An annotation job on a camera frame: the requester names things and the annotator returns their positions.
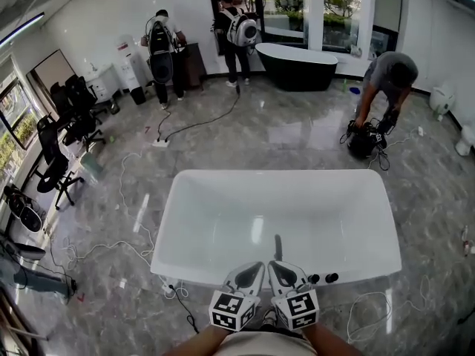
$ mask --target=backpack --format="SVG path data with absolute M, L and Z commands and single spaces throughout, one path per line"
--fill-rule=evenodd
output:
M 244 13 L 240 13 L 240 9 L 236 8 L 236 11 L 236 16 L 233 16 L 227 9 L 221 11 L 222 14 L 231 20 L 226 38 L 229 42 L 239 47 L 253 45 L 258 34 L 256 22 L 249 19 Z
M 168 52 L 170 47 L 170 37 L 165 25 L 160 21 L 156 21 L 150 32 L 148 40 L 150 54 Z

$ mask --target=person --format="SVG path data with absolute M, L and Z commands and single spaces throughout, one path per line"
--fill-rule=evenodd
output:
M 240 9 L 242 14 L 244 14 L 244 10 L 242 8 L 236 8 L 232 6 L 232 1 L 233 0 L 219 0 L 223 10 L 228 10 L 233 16 L 238 14 L 238 9 Z M 217 15 L 216 22 L 214 23 L 214 30 L 216 30 L 218 34 L 227 35 L 230 25 L 231 19 L 224 13 L 220 12 Z M 249 68 L 249 60 L 247 59 L 247 48 L 236 46 L 227 39 L 223 41 L 223 46 L 224 59 L 226 60 L 226 65 L 229 69 L 229 80 L 226 81 L 226 84 L 233 88 L 238 86 L 238 69 L 236 68 L 237 56 L 241 70 L 243 72 L 244 83 L 248 85 L 251 71 Z
M 360 128 L 364 124 L 371 103 L 379 91 L 384 92 L 388 102 L 384 118 L 390 119 L 391 124 L 395 125 L 418 75 L 414 61 L 403 53 L 387 51 L 372 61 L 364 75 L 363 94 L 356 108 L 355 126 Z
M 168 17 L 168 12 L 164 9 L 159 10 L 155 14 L 155 20 L 160 21 L 168 32 L 169 49 L 171 54 L 171 60 L 173 62 L 173 89 L 177 94 L 178 101 L 182 101 L 185 94 L 185 59 L 183 56 L 184 47 L 180 45 L 186 45 L 186 37 L 178 27 L 177 23 Z M 152 29 L 155 20 L 151 20 Z M 163 109 L 168 107 L 168 94 L 166 91 L 166 85 L 161 83 L 154 83 L 155 91 L 157 92 L 158 99 Z
M 51 291 L 57 293 L 63 303 L 67 303 L 69 298 L 76 291 L 76 281 L 50 276 L 20 264 L 19 258 L 29 258 L 22 254 L 22 249 L 26 254 L 42 254 L 41 250 L 32 246 L 12 243 L 3 234 L 0 234 L 0 282 L 5 285 L 17 283 L 20 289 L 29 288 L 34 291 Z
M 274 309 L 264 315 L 263 325 L 257 331 L 230 332 L 208 326 L 201 333 L 180 344 L 166 356 L 361 356 L 360 351 L 343 341 L 320 323 L 302 329 L 302 336 L 275 325 Z

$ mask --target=gray tile floor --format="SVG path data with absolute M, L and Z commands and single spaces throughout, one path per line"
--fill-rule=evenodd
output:
M 349 82 L 349 86 L 359 85 Z M 102 129 L 114 142 L 98 156 L 104 166 L 95 181 L 82 172 L 87 183 L 73 190 L 76 205 L 62 203 L 53 230 L 53 252 L 57 263 L 68 264 L 63 249 L 69 242 L 79 255 L 96 244 L 124 240 L 140 251 L 150 249 L 146 231 L 133 232 L 134 219 L 127 217 L 119 194 L 122 160 L 122 192 L 132 217 L 137 215 L 145 194 L 150 194 L 143 225 L 155 240 L 173 177 L 188 168 L 215 169 L 341 169 L 366 168 L 368 161 L 353 159 L 346 145 L 339 144 L 358 97 L 336 79 L 327 91 L 287 93 L 274 88 L 264 77 L 243 86 L 242 97 L 232 114 L 218 122 L 192 128 L 171 138 L 166 149 L 153 148 L 157 125 L 165 116 L 156 99 L 136 106 L 130 97 L 119 104 L 116 116 L 106 119 Z M 173 113 L 162 125 L 164 134 L 175 128 L 204 121 L 227 111 L 235 92 L 224 79 L 211 79 L 204 90 L 190 91 L 184 102 L 172 99 Z M 381 117 L 385 98 L 378 95 L 371 116 Z M 402 271 L 360 283 L 318 288 L 321 322 L 344 339 L 350 308 L 360 294 L 390 293 L 392 317 L 381 327 L 353 336 L 370 337 L 356 346 L 366 355 L 464 355 L 475 318 L 457 326 L 475 301 L 474 257 L 464 258 L 460 231 L 474 228 L 475 163 L 472 156 L 458 156 L 453 145 L 458 130 L 448 119 L 437 122 L 428 108 L 428 98 L 411 94 L 398 127 L 389 142 L 402 140 L 418 126 L 412 139 L 388 149 L 390 170 L 372 168 L 384 180 L 399 237 Z M 36 182 L 27 190 L 34 194 Z M 53 196 L 43 197 L 49 205 Z M 15 222 L 12 236 L 30 243 L 41 239 L 26 233 Z M 52 267 L 48 254 L 42 265 Z M 161 294 L 159 278 L 131 249 L 119 245 L 98 248 L 80 260 L 71 275 L 79 293 L 67 306 L 52 294 L 18 291 L 20 309 L 55 355 L 159 355 L 193 335 L 186 313 L 177 300 Z M 208 323 L 207 309 L 212 290 L 186 285 L 184 299 L 197 316 L 197 325 Z M 419 289 L 426 296 L 424 301 Z M 264 294 L 264 302 L 269 295 Z M 382 296 L 362 299 L 353 312 L 350 331 L 373 323 L 386 313 Z

